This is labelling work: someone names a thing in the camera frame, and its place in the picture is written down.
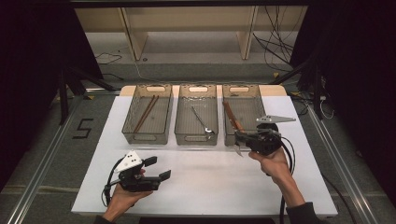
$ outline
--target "white table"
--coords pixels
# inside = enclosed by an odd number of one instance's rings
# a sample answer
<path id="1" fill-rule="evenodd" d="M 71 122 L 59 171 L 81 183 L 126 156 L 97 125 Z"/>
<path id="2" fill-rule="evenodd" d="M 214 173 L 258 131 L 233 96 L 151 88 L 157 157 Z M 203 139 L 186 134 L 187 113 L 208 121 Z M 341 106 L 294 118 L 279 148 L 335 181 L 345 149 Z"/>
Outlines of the white table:
<path id="1" fill-rule="evenodd" d="M 178 88 L 173 87 L 168 144 L 164 146 L 128 144 L 121 129 L 133 97 L 116 97 L 72 212 L 95 215 L 106 211 L 101 192 L 109 172 L 115 162 L 133 148 L 142 159 L 158 157 L 156 164 L 146 168 L 146 176 L 158 175 L 169 169 L 172 175 L 161 183 L 158 191 L 128 210 L 128 214 L 140 217 L 278 216 L 281 193 L 271 177 L 261 171 L 257 161 L 248 157 L 247 150 L 242 158 L 233 147 L 224 146 L 221 86 L 218 86 L 217 145 L 177 145 L 174 130 Z M 294 178 L 305 200 L 314 203 L 319 217 L 337 215 L 291 99 L 289 96 L 263 96 L 262 102 L 267 115 L 297 118 L 293 122 L 277 124 L 282 136 L 292 142 L 296 152 Z"/>

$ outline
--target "cable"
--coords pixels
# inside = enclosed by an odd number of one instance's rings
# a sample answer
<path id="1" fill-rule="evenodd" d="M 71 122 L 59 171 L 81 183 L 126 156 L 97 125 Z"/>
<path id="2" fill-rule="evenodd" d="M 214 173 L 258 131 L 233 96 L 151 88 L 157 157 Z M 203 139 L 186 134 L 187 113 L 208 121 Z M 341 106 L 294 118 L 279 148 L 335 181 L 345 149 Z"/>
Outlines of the cable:
<path id="1" fill-rule="evenodd" d="M 270 14 L 269 14 L 269 12 L 268 12 L 267 7 L 264 7 L 264 9 L 265 9 L 265 12 L 267 13 L 268 19 L 270 20 L 272 27 L 273 27 L 273 31 L 271 32 L 270 39 L 271 39 L 272 36 L 274 36 L 274 38 L 277 39 L 277 40 L 279 41 L 279 44 L 282 45 L 282 43 L 283 43 L 283 42 L 282 42 L 282 38 L 280 37 L 280 34 L 279 34 L 279 32 L 277 31 L 277 29 L 276 29 L 276 25 L 277 25 L 277 21 L 278 21 L 278 11 L 279 11 L 279 7 L 276 7 L 276 23 L 273 22 L 273 20 L 272 20 Z M 286 59 L 286 55 L 285 55 L 285 52 L 283 51 L 283 48 L 280 48 L 280 50 L 282 51 L 282 54 L 283 54 L 283 56 L 284 56 L 285 59 Z"/>
<path id="2" fill-rule="evenodd" d="M 320 172 L 320 174 L 323 176 L 323 179 L 325 179 L 332 186 L 332 188 L 337 192 L 338 196 L 340 196 L 341 200 L 343 201 L 344 205 L 346 206 L 346 210 L 348 211 L 350 218 L 352 219 L 352 222 L 354 224 L 357 224 L 358 222 L 357 222 L 355 216 L 353 215 L 352 210 L 350 209 L 349 205 L 347 204 L 346 199 L 341 194 L 340 190 L 322 172 Z"/>
<path id="3" fill-rule="evenodd" d="M 274 43 L 274 42 L 271 42 L 271 41 L 268 41 L 268 40 L 265 40 L 265 39 L 258 38 L 257 36 L 255 36 L 255 37 L 256 37 L 257 40 L 264 41 L 264 42 L 270 43 L 270 44 L 272 44 L 272 45 L 281 47 L 280 44 L 277 44 L 277 43 Z M 293 46 L 288 45 L 288 46 L 286 47 L 286 49 L 293 50 Z"/>
<path id="4" fill-rule="evenodd" d="M 272 51 L 269 50 L 269 48 L 268 48 L 269 43 L 271 43 L 271 38 L 272 38 L 272 36 L 273 36 L 275 39 L 277 39 L 276 36 L 274 36 L 274 31 L 275 31 L 275 29 L 271 32 L 270 38 L 268 39 L 268 41 L 266 41 L 267 43 L 266 43 L 265 46 L 264 46 L 263 43 L 261 43 L 261 41 L 257 38 L 257 36 L 255 36 L 255 37 L 256 37 L 257 41 L 259 42 L 259 44 L 262 46 L 262 48 L 264 48 L 264 61 L 265 61 L 265 63 L 266 63 L 270 68 L 273 68 L 273 69 L 275 69 L 275 70 L 277 69 L 277 70 L 280 70 L 280 71 L 289 72 L 289 71 L 287 71 L 287 70 L 279 69 L 276 65 L 275 65 L 275 67 L 273 67 L 273 66 L 271 66 L 271 65 L 267 62 L 266 51 L 268 50 L 268 51 L 270 51 L 270 52 L 272 53 L 273 56 L 276 56 L 276 57 L 279 58 L 281 61 L 283 61 L 283 62 L 287 63 L 288 65 L 290 65 L 289 62 L 287 62 L 286 60 L 280 58 L 277 54 L 275 54 L 274 52 L 272 52 Z"/>
<path id="5" fill-rule="evenodd" d="M 282 14 L 283 16 L 285 15 L 286 9 L 287 9 L 287 7 L 286 7 L 285 10 L 283 11 L 283 14 Z M 275 24 L 275 26 L 276 26 L 276 33 L 277 33 L 277 35 L 279 36 L 280 44 L 282 45 L 281 50 L 282 50 L 283 55 L 285 56 L 285 53 L 284 53 L 284 51 L 283 51 L 283 48 L 285 47 L 285 42 L 283 42 L 282 37 L 280 36 L 280 25 L 282 24 L 283 17 L 281 18 L 281 22 L 279 22 L 279 19 L 278 19 L 278 17 L 279 17 L 279 12 L 280 12 L 280 6 L 277 6 L 277 7 L 276 7 L 276 24 Z"/>
<path id="6" fill-rule="evenodd" d="M 331 117 L 327 117 L 326 114 L 325 114 L 324 111 L 323 111 L 323 108 L 322 108 L 323 101 L 324 101 L 324 100 L 321 100 L 321 101 L 320 101 L 320 111 L 322 112 L 323 116 L 324 116 L 326 119 L 332 119 L 332 117 L 334 117 L 334 110 L 332 111 L 332 116 L 331 116 Z"/>
<path id="7" fill-rule="evenodd" d="M 293 152 L 293 157 L 291 157 L 290 151 L 286 147 L 286 145 L 281 141 L 281 139 L 278 139 L 278 140 L 280 140 L 280 144 L 282 145 L 282 147 L 284 148 L 284 150 L 288 154 L 288 157 L 289 157 L 289 171 L 293 175 L 294 168 L 295 168 L 295 151 L 294 151 L 294 147 L 291 144 L 291 142 L 289 141 L 289 139 L 287 139 L 285 137 L 281 137 L 281 138 L 287 140 L 289 142 L 289 144 L 291 145 L 291 149 L 292 149 L 292 152 Z M 279 222 L 280 222 L 280 224 L 284 224 L 285 223 L 284 214 L 285 214 L 285 198 L 282 195 L 282 198 L 280 200 L 280 209 L 279 209 Z"/>
<path id="8" fill-rule="evenodd" d="M 103 73 L 102 75 L 104 75 L 104 76 L 113 76 L 113 77 L 116 77 L 116 78 L 118 78 L 119 80 L 124 80 L 124 78 L 123 77 L 118 77 L 118 76 L 116 76 L 116 75 L 114 75 L 114 74 L 112 74 L 112 73 Z"/>
<path id="9" fill-rule="evenodd" d="M 119 159 L 119 160 L 116 162 L 116 164 L 114 164 L 113 169 L 111 169 L 110 175 L 108 176 L 107 184 L 105 185 L 105 188 L 104 188 L 103 191 L 102 191 L 101 198 L 102 198 L 102 203 L 103 203 L 103 205 L 104 205 L 105 207 L 108 206 L 108 204 L 110 203 L 110 200 L 111 200 L 111 197 L 110 197 L 111 186 L 113 186 L 113 185 L 115 185 L 115 184 L 118 183 L 118 182 L 111 183 L 111 178 L 113 177 L 114 170 L 116 169 L 116 167 L 120 164 L 120 162 L 121 162 L 122 160 L 123 160 L 123 158 L 122 158 L 122 159 Z M 103 201 L 103 195 L 105 195 L 105 197 L 106 197 L 106 204 L 105 204 L 105 202 Z"/>
<path id="10" fill-rule="evenodd" d="M 297 22 L 294 24 L 293 28 L 291 29 L 290 33 L 282 40 L 286 40 L 289 36 L 293 33 L 294 29 L 297 27 L 297 24 L 300 22 L 301 16 L 303 15 L 304 7 L 301 7 L 300 15 L 298 16 Z"/>
<path id="11" fill-rule="evenodd" d="M 281 58 L 279 55 L 277 55 L 275 52 L 273 52 L 273 51 L 271 51 L 270 49 L 268 49 L 268 47 L 267 46 L 264 46 L 263 44 L 262 44 L 262 42 L 260 41 L 260 39 L 253 33 L 253 36 L 257 39 L 257 41 L 259 42 L 259 44 L 265 49 L 265 50 L 268 50 L 268 51 L 270 51 L 270 53 L 272 53 L 274 56 L 276 56 L 279 60 L 281 60 L 282 62 L 284 62 L 284 63 L 286 63 L 286 64 L 288 64 L 288 65 L 290 65 L 290 63 L 288 62 L 288 61 L 286 61 L 285 59 L 283 59 L 283 58 Z"/>
<path id="12" fill-rule="evenodd" d="M 298 102 L 298 103 L 304 105 L 304 109 L 301 110 L 299 113 L 297 113 L 297 115 L 298 115 L 299 117 L 302 116 L 302 115 L 306 115 L 306 114 L 308 113 L 309 104 L 312 104 L 312 102 L 313 102 L 312 99 L 305 99 L 304 97 L 301 97 L 301 96 L 299 96 L 299 95 L 292 94 L 292 93 L 290 93 L 290 92 L 288 92 L 288 96 L 290 96 L 290 98 L 291 98 L 291 100 L 292 100 L 293 102 Z"/>
<path id="13" fill-rule="evenodd" d="M 110 63 L 114 63 L 115 61 L 118 61 L 119 59 L 122 58 L 122 56 L 119 55 L 119 54 L 111 54 L 111 53 L 106 53 L 106 52 L 104 52 L 104 53 L 101 53 L 101 54 L 99 54 L 98 56 L 96 56 L 95 59 L 100 59 L 100 56 L 102 56 L 102 55 L 104 55 L 104 54 L 107 54 L 107 55 L 113 56 L 113 57 L 118 57 L 118 58 L 117 58 L 117 59 L 114 59 L 114 60 L 111 60 L 111 61 L 108 62 L 108 63 L 99 63 L 99 64 L 110 64 Z"/>

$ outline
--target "clear plastic bin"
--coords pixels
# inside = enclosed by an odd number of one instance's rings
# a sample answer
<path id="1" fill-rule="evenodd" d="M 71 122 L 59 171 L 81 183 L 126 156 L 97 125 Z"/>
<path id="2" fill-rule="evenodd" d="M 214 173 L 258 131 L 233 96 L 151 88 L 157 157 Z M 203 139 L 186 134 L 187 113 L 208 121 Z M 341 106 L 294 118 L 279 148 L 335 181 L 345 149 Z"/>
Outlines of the clear plastic bin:
<path id="1" fill-rule="evenodd" d="M 128 143 L 166 145 L 172 103 L 172 85 L 136 86 L 122 128 Z"/>
<path id="2" fill-rule="evenodd" d="M 213 131 L 206 133 L 204 125 Z M 180 86 L 177 103 L 175 136 L 179 145 L 215 146 L 218 142 L 219 120 L 216 85 Z"/>
<path id="3" fill-rule="evenodd" d="M 265 116 L 262 104 L 262 95 L 258 85 L 223 85 L 223 101 L 230 104 L 236 119 L 240 122 L 246 133 L 256 133 L 256 119 Z M 226 146 L 235 144 L 234 129 L 228 115 L 224 113 L 224 129 Z"/>

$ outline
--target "wooden stick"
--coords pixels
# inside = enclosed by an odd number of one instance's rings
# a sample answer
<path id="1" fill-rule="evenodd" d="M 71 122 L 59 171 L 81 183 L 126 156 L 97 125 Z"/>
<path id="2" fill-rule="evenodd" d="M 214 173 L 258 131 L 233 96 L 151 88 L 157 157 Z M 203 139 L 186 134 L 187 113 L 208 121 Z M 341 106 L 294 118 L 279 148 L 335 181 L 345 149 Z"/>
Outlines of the wooden stick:
<path id="1" fill-rule="evenodd" d="M 136 123 L 136 127 L 134 128 L 134 133 L 136 133 L 136 130 L 138 130 L 137 127 L 140 126 L 140 123 L 142 122 L 143 117 L 145 117 L 145 114 L 148 112 L 149 110 L 149 106 L 151 105 L 152 101 L 154 100 L 155 95 L 152 95 L 151 100 L 148 102 L 148 105 L 146 106 L 145 111 L 142 114 L 142 117 L 140 117 L 140 120 Z"/>
<path id="2" fill-rule="evenodd" d="M 134 133 L 137 133 L 140 129 L 140 127 L 142 127 L 143 123 L 145 122 L 146 118 L 149 115 L 149 112 L 151 111 L 152 107 L 155 106 L 155 103 L 157 103 L 158 99 L 160 98 L 160 95 L 157 95 L 157 97 L 154 99 L 154 96 L 152 96 L 153 98 L 151 98 L 151 101 L 148 103 L 148 107 L 146 107 L 145 112 L 142 115 L 142 118 L 140 118 L 140 122 L 138 123 L 138 125 L 136 125 L 136 128 L 134 128 Z"/>
<path id="3" fill-rule="evenodd" d="M 241 133 L 244 133 L 244 127 L 242 127 L 241 123 L 236 119 L 235 115 L 233 114 L 233 111 L 231 110 L 230 104 L 226 101 L 223 101 L 223 105 L 225 108 L 225 113 L 228 116 L 228 119 L 233 126 L 234 130 L 238 130 Z"/>

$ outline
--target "black sleeve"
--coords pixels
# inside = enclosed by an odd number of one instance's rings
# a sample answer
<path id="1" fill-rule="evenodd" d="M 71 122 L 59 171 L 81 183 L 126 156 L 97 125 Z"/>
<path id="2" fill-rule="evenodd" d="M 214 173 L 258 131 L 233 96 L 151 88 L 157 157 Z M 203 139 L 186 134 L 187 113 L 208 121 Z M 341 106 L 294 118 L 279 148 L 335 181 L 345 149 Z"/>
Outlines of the black sleeve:
<path id="1" fill-rule="evenodd" d="M 291 224 L 319 224 L 329 223 L 325 220 L 320 220 L 315 214 L 314 205 L 312 203 L 305 203 L 303 205 L 286 208 Z"/>
<path id="2" fill-rule="evenodd" d="M 109 222 L 101 216 L 96 216 L 93 224 L 116 224 L 115 222 Z"/>

